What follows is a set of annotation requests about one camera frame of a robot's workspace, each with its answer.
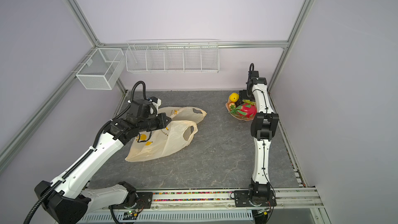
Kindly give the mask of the yellow lemon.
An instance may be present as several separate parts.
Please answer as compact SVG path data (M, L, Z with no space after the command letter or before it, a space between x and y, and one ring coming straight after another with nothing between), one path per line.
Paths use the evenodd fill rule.
M232 94L229 96L229 101L230 101L230 102L235 103L235 102L237 102L238 100L239 100L239 94L238 94L238 93L232 93Z

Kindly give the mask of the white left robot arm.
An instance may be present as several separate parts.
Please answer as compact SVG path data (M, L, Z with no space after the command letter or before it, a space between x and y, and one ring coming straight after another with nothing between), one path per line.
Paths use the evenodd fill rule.
M87 213L107 206L136 207L139 201L136 189L125 181L95 192L84 187L102 165L131 139L141 132L163 129L171 121L165 113L160 113L137 123L121 118L106 122L93 145L73 165L51 182L43 180L35 187L38 201L24 223L31 222L39 207L43 207L59 224L76 224Z

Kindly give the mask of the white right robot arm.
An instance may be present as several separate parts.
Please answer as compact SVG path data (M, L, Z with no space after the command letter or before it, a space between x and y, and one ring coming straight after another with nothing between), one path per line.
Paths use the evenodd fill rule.
M239 96L244 100L253 100L256 107L250 126L256 149L255 165L248 189L235 191L233 198L237 207L271 208L276 206L276 199L268 173L268 157L279 115L272 109L266 78L260 77L253 63L249 67L246 86L245 90L239 92Z

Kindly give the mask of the banana print plastic bag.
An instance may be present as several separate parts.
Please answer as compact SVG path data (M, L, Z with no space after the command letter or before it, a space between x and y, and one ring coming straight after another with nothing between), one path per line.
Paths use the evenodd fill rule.
M190 145L198 132L198 123L207 113L198 107L164 107L159 109L172 119L164 129L142 132L135 138L127 162L144 162L172 155Z

